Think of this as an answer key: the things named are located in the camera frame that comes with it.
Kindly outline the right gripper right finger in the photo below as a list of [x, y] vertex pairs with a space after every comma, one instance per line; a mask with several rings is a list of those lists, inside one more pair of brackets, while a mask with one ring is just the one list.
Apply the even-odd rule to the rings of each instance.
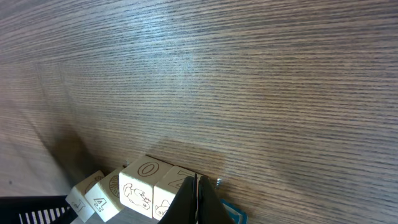
[[198, 195], [199, 224], [233, 224], [224, 205], [219, 200], [208, 177], [201, 176]]

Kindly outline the wooden block picture top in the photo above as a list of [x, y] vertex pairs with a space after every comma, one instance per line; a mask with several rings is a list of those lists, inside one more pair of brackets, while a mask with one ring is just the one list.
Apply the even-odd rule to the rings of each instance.
[[153, 218], [154, 187], [173, 165], [144, 155], [119, 173], [119, 199], [127, 208]]

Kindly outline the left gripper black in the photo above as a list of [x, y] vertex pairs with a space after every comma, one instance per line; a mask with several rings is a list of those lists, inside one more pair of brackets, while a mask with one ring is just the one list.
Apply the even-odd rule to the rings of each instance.
[[66, 195], [1, 197], [1, 223], [40, 223], [40, 215], [45, 221], [44, 211], [51, 218], [52, 210], [55, 219], [49, 223], [71, 224], [78, 215], [65, 199]]

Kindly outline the wooden block red edge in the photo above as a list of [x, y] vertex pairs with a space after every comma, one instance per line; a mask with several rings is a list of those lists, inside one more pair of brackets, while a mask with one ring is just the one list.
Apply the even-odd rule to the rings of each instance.
[[169, 209], [175, 195], [186, 177], [193, 177], [195, 172], [183, 167], [173, 166], [154, 187], [152, 216], [161, 220]]

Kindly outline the wooden block red bottom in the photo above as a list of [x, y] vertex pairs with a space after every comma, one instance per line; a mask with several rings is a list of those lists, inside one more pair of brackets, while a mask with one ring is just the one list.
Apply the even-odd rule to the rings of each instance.
[[93, 214], [94, 210], [85, 198], [85, 194], [102, 178], [104, 174], [99, 170], [76, 184], [66, 197], [66, 202], [73, 211], [85, 223]]

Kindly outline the wooden block red picture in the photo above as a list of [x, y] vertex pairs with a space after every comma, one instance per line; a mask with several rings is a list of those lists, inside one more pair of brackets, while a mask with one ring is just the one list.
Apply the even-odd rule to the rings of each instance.
[[118, 167], [85, 194], [88, 203], [104, 222], [112, 219], [125, 207], [119, 199], [119, 173], [123, 169], [123, 166]]

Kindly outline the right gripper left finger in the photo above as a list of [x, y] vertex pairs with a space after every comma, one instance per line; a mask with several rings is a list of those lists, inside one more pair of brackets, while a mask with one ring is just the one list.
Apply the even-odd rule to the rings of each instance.
[[159, 224], [196, 224], [197, 176], [186, 177]]

